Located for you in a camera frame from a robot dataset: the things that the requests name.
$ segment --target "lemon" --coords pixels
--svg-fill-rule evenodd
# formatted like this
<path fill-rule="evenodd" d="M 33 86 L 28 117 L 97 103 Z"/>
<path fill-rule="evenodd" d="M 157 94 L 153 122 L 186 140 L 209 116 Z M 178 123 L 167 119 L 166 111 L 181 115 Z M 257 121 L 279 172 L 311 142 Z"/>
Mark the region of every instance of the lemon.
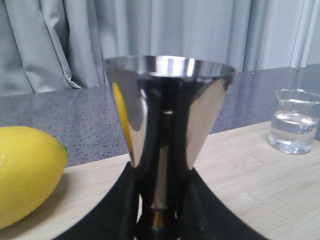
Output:
<path fill-rule="evenodd" d="M 54 191 L 68 153 L 53 136 L 32 127 L 0 127 L 0 229 L 21 220 Z"/>
<path fill-rule="evenodd" d="M 120 91 L 118 84 L 116 84 L 115 82 L 112 84 L 112 90 L 113 90 L 115 104 L 119 113 L 120 124 L 123 130 L 123 135 L 128 145 L 130 154 L 133 154 L 133 145 L 132 145 L 132 139 L 130 135 L 129 119 L 128 119 L 125 100 Z"/>

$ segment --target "table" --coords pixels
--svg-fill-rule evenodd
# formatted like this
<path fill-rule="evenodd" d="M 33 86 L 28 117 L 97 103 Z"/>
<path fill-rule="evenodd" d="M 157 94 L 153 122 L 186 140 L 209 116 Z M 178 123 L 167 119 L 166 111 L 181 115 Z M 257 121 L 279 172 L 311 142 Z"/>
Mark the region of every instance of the table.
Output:
<path fill-rule="evenodd" d="M 318 76 L 320 64 L 237 73 L 211 133 L 270 120 L 276 89 L 319 93 Z M 26 125 L 57 137 L 68 148 L 68 167 L 128 152 L 108 87 L 0 97 L 0 106 L 0 126 Z M 319 130 L 316 139 L 320 140 Z M 237 204 L 230 203 L 230 209 Z"/>

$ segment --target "gray countertop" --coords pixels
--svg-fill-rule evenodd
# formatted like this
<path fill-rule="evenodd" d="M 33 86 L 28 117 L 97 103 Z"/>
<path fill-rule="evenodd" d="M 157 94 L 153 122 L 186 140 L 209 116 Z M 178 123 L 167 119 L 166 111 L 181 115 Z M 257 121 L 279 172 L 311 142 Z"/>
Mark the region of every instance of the gray countertop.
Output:
<path fill-rule="evenodd" d="M 211 133 L 270 120 L 283 88 L 320 93 L 320 64 L 237 73 Z M 13 125 L 55 136 L 68 149 L 68 167 L 128 152 L 108 87 L 2 96 L 0 126 Z"/>

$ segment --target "water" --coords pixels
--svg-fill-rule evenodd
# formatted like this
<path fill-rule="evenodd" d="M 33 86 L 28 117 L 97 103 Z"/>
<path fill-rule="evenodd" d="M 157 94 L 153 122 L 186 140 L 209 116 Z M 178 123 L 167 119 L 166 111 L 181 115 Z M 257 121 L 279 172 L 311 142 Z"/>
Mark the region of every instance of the water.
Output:
<path fill-rule="evenodd" d="M 277 111 L 272 118 L 269 143 L 291 154 L 307 153 L 315 138 L 319 119 L 294 111 Z"/>

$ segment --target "jigger rim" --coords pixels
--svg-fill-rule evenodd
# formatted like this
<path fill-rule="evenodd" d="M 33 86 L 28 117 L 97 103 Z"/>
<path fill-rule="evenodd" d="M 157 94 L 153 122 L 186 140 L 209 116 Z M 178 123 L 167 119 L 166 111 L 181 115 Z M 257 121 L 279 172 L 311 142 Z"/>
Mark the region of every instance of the jigger rim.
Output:
<path fill-rule="evenodd" d="M 176 61 L 177 64 L 181 64 L 185 67 L 185 64 L 188 64 L 187 69 L 181 74 L 181 71 L 176 71 L 173 73 L 162 73 L 159 71 L 149 71 L 147 69 L 138 69 L 142 68 L 142 64 L 144 61 L 147 60 L 156 62 L 161 61 L 169 61 L 173 60 Z M 201 64 L 201 65 L 208 65 L 211 68 L 216 68 L 215 71 L 216 74 L 193 74 L 192 66 L 195 64 Z M 118 69 L 118 70 L 125 70 L 127 72 L 133 72 L 139 75 L 148 75 L 153 77 L 168 77 L 168 78 L 201 78 L 201 79 L 212 79 L 212 78 L 220 78 L 220 77 L 227 77 L 230 75 L 235 74 L 236 69 L 233 68 L 230 65 L 215 62 L 215 61 L 208 61 L 208 60 L 201 60 L 197 58 L 192 57 L 184 57 L 184 56 L 176 56 L 176 55 L 122 55 L 122 56 L 114 56 L 114 57 L 108 57 L 104 60 L 104 65 L 106 66 L 106 70 L 108 71 L 108 68 L 112 69 Z"/>

